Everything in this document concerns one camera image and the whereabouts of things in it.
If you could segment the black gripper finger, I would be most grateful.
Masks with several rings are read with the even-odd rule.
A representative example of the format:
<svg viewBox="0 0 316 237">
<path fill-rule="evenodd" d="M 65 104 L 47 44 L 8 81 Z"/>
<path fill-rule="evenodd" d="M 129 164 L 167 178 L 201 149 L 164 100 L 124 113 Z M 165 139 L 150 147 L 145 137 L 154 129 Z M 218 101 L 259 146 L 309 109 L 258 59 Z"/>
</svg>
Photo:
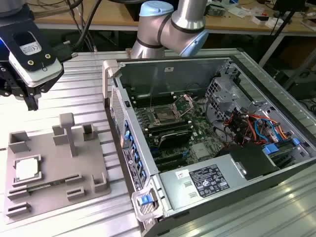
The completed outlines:
<svg viewBox="0 0 316 237">
<path fill-rule="evenodd" d="M 36 87 L 25 86 L 26 96 L 24 97 L 24 101 L 27 104 L 29 111 L 36 111 L 38 109 L 38 98 L 36 96 L 41 96 L 41 93 L 47 93 L 61 78 L 64 74 L 64 70 L 57 77 L 39 85 Z"/>
</svg>

